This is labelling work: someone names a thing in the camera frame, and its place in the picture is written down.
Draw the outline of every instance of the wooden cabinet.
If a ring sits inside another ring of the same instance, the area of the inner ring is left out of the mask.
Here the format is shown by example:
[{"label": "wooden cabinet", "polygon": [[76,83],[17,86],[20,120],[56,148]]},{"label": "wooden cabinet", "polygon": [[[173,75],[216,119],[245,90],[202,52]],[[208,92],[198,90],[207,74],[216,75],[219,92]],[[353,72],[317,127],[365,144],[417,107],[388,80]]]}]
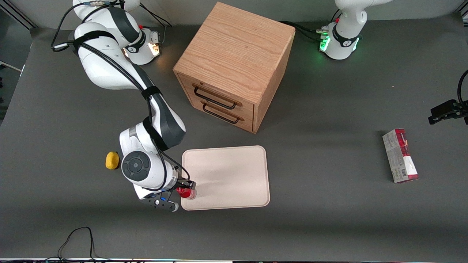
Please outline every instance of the wooden cabinet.
[{"label": "wooden cabinet", "polygon": [[285,73],[294,33],[218,2],[174,73],[194,108],[256,133]]}]

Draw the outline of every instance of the metal handle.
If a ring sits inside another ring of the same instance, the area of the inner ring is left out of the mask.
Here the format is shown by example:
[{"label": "metal handle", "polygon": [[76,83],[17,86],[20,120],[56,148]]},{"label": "metal handle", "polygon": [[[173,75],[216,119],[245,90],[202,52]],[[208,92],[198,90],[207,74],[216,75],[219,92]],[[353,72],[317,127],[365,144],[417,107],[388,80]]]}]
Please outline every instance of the metal handle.
[{"label": "metal handle", "polygon": [[226,118],[224,118],[223,116],[220,116],[220,115],[218,115],[218,114],[216,114],[216,113],[214,113],[214,112],[212,112],[212,111],[209,111],[209,110],[205,109],[205,107],[206,107],[206,103],[203,103],[203,111],[205,111],[206,113],[211,114],[211,115],[213,115],[213,116],[215,116],[215,117],[217,117],[217,118],[220,118],[220,119],[222,119],[223,121],[227,121],[227,122],[229,122],[229,123],[231,123],[231,124],[236,124],[236,123],[238,123],[239,120],[240,120],[239,117],[237,117],[235,121],[232,121],[232,120],[230,120],[230,119],[226,119]]},{"label": "metal handle", "polygon": [[203,95],[197,93],[197,90],[198,90],[198,87],[195,87],[195,89],[193,90],[193,92],[195,93],[195,95],[197,95],[198,97],[200,97],[200,98],[202,98],[202,99],[206,99],[207,101],[212,102],[212,103],[214,103],[214,104],[216,104],[216,105],[218,105],[218,106],[221,106],[221,107],[223,107],[223,108],[225,108],[225,109],[232,110],[232,109],[234,109],[234,107],[236,106],[236,103],[235,103],[235,102],[234,102],[234,104],[233,104],[232,106],[224,105],[224,104],[222,104],[222,103],[220,103],[220,102],[217,102],[217,101],[215,101],[215,100],[213,100],[213,99],[208,98],[207,96],[203,96]]}]

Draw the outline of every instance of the red and white box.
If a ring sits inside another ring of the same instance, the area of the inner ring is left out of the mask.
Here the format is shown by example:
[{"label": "red and white box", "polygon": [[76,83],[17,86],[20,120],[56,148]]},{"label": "red and white box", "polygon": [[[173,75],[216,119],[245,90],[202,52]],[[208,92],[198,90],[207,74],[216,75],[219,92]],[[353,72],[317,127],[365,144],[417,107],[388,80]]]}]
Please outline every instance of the red and white box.
[{"label": "red and white box", "polygon": [[405,129],[394,129],[382,136],[392,169],[393,181],[404,183],[419,179],[416,167],[408,152]]}]

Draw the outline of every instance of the yellow object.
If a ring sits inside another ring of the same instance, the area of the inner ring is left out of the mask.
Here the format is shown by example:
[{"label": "yellow object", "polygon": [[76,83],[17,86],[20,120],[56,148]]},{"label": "yellow object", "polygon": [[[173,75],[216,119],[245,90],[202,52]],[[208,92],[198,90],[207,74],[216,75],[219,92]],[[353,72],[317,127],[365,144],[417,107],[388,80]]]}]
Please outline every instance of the yellow object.
[{"label": "yellow object", "polygon": [[106,168],[109,170],[117,169],[120,158],[117,152],[109,152],[106,156]]}]

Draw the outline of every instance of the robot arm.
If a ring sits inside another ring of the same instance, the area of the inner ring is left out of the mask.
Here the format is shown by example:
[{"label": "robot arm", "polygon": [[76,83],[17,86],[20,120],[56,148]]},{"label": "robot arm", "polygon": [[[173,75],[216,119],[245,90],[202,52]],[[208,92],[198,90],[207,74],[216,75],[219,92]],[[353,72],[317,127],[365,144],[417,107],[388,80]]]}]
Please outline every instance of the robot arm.
[{"label": "robot arm", "polygon": [[178,204],[170,202],[168,196],[163,197],[163,192],[170,196],[178,187],[193,189],[195,183],[182,178],[177,167],[161,157],[161,150],[180,144],[185,126],[148,75],[125,58],[116,38],[102,24],[86,22],[76,28],[73,44],[93,83],[106,89],[139,89],[154,110],[152,118],[121,132],[119,140],[124,154],[121,169],[140,200],[150,198],[155,207],[156,203],[169,202],[164,209],[170,207],[175,211]]},{"label": "robot arm", "polygon": [[392,0],[335,0],[342,15],[338,22],[322,27],[324,35],[320,50],[333,59],[345,59],[356,49],[359,33],[367,22],[367,7],[391,2]]},{"label": "robot arm", "polygon": [[[73,0],[73,5],[80,3],[90,2],[89,0]],[[94,6],[80,5],[74,11],[83,20],[82,23],[95,22],[103,25],[115,37],[119,47],[125,48],[125,55],[132,63],[144,65],[159,56],[158,32],[140,28],[128,13],[140,5],[140,0],[127,0],[122,4],[124,8],[101,8],[105,3],[108,2],[94,1]]]}]

